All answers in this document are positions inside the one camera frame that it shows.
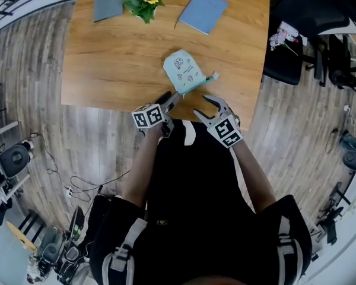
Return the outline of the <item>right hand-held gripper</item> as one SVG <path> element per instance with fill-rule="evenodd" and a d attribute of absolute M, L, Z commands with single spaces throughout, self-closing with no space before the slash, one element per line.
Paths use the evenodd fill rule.
<path fill-rule="evenodd" d="M 203 95 L 202 97 L 218 110 L 214 116 L 207 116 L 198 109 L 193 110 L 194 115 L 207 127 L 207 131 L 225 148 L 230 148 L 243 140 L 240 119 L 229 108 L 225 100 L 213 95 Z"/>

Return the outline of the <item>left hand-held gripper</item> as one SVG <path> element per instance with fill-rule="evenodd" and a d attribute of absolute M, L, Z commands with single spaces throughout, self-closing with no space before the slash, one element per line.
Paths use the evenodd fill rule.
<path fill-rule="evenodd" d="M 171 91 L 165 92 L 154 103 L 143 105 L 132 112 L 136 127 L 144 132 L 158 124 L 162 124 L 163 137 L 168 138 L 174 128 L 169 115 L 170 111 L 180 102 L 180 94 Z"/>

